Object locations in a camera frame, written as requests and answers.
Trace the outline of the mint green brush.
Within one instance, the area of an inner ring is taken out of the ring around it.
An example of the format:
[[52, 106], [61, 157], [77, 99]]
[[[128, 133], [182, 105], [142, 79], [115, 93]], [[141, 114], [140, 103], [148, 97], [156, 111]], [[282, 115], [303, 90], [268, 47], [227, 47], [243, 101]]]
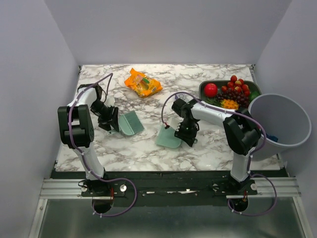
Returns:
[[133, 136], [144, 130], [144, 126], [135, 111], [121, 115], [118, 118], [118, 125], [120, 131], [127, 136]]

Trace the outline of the mint green dustpan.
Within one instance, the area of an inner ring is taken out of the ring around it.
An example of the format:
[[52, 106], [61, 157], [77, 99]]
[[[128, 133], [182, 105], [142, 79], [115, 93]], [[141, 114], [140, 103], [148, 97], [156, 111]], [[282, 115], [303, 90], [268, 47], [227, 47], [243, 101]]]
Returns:
[[174, 134], [175, 130], [173, 128], [165, 128], [165, 125], [162, 125], [156, 137], [156, 145], [171, 149], [178, 148], [182, 140], [175, 137]]

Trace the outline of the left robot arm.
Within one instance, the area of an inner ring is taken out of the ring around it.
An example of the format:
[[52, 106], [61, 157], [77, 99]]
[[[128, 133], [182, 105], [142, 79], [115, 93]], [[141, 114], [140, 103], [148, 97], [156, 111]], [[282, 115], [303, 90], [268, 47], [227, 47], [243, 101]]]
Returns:
[[86, 179], [93, 183], [93, 191], [99, 196], [109, 192], [106, 171], [98, 160], [94, 140], [95, 130], [91, 114], [98, 117], [98, 127], [105, 131], [119, 131], [118, 107], [110, 99], [107, 106], [102, 101], [103, 89], [99, 84], [82, 84], [71, 103], [57, 109], [61, 141], [72, 149], [84, 166]]

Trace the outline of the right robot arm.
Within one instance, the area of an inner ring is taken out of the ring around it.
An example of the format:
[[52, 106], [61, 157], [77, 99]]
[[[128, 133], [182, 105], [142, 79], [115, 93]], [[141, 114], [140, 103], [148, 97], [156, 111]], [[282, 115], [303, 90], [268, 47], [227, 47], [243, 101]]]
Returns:
[[223, 109], [196, 99], [189, 102], [177, 99], [171, 108], [182, 121], [170, 118], [166, 127], [173, 128], [174, 136], [190, 147], [196, 141], [200, 121], [224, 129], [227, 144], [233, 151], [233, 164], [226, 188], [233, 194], [245, 190], [250, 179], [251, 159], [262, 137], [261, 127], [256, 124], [249, 111], [246, 108]]

